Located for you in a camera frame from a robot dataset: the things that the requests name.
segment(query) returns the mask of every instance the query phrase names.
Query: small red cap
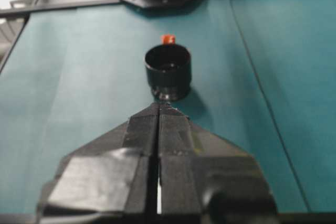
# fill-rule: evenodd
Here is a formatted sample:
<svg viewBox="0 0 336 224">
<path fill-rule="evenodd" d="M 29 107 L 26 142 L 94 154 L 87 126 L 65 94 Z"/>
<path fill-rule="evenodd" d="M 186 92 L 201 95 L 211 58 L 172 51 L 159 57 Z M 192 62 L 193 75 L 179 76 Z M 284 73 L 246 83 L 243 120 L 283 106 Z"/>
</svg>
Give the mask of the small red cap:
<svg viewBox="0 0 336 224">
<path fill-rule="evenodd" d="M 175 36 L 171 34 L 165 34 L 161 36 L 162 44 L 175 44 Z"/>
</svg>

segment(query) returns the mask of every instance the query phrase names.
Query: cylindrical black object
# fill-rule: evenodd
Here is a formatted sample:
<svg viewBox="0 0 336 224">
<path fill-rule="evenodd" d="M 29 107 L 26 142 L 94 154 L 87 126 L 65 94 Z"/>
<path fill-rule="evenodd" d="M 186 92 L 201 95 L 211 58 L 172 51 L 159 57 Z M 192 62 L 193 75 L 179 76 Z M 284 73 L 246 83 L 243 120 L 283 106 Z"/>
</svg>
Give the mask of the cylindrical black object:
<svg viewBox="0 0 336 224">
<path fill-rule="evenodd" d="M 159 100 L 176 101 L 190 91 L 191 55 L 177 44 L 163 44 L 145 56 L 148 83 Z"/>
</svg>

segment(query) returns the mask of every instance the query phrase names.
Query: teal surface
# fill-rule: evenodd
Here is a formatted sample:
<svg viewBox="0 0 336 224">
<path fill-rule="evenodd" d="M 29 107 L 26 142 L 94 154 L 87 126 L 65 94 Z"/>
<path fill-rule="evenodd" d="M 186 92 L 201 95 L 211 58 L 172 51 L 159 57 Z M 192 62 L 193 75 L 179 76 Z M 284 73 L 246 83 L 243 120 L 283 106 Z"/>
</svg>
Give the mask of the teal surface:
<svg viewBox="0 0 336 224">
<path fill-rule="evenodd" d="M 312 211 L 336 211 L 336 0 L 235 0 Z"/>
<path fill-rule="evenodd" d="M 335 1 L 200 0 L 151 15 L 124 5 L 31 15 L 0 76 L 0 212 L 34 212 L 62 156 L 153 101 L 143 57 L 164 33 L 193 55 L 192 92 L 174 106 L 255 155 L 281 212 L 335 210 L 335 44 L 325 36 L 336 31 L 326 24 Z"/>
</svg>

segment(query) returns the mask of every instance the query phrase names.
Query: red object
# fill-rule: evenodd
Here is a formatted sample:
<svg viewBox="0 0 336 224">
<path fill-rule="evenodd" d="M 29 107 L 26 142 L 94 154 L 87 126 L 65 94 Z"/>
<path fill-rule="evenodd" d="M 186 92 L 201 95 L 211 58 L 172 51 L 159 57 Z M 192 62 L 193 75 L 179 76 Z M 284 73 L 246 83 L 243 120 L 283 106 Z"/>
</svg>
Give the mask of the red object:
<svg viewBox="0 0 336 224">
<path fill-rule="evenodd" d="M 175 44 L 175 35 L 165 34 L 161 36 L 162 44 Z"/>
</svg>

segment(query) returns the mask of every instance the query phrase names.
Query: black cup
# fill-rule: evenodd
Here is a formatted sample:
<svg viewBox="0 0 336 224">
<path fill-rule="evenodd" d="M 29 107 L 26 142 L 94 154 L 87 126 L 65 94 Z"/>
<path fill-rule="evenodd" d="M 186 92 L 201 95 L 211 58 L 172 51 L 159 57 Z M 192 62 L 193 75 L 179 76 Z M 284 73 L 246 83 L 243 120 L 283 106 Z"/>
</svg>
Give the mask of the black cup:
<svg viewBox="0 0 336 224">
<path fill-rule="evenodd" d="M 163 44 L 145 56 L 148 83 L 153 95 L 162 101 L 177 101 L 190 91 L 191 55 L 177 44 Z"/>
</svg>

